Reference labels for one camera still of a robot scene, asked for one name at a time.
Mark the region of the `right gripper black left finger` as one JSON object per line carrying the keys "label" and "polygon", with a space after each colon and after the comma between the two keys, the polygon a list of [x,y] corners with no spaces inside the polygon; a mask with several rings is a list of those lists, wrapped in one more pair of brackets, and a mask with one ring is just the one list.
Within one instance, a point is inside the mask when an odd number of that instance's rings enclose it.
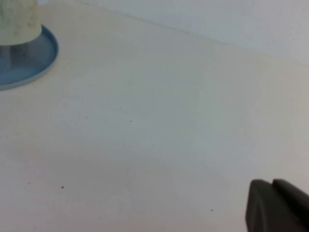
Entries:
{"label": "right gripper black left finger", "polygon": [[297,218],[272,183],[250,183],[245,221],[249,232],[304,232]]}

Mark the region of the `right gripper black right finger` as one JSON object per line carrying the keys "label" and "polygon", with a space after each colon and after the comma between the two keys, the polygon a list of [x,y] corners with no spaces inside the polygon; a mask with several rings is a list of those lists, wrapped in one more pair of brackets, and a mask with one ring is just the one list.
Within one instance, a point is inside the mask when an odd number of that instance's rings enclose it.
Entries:
{"label": "right gripper black right finger", "polygon": [[283,197],[284,202],[297,218],[299,225],[309,231],[309,195],[283,179],[274,179],[273,187]]}

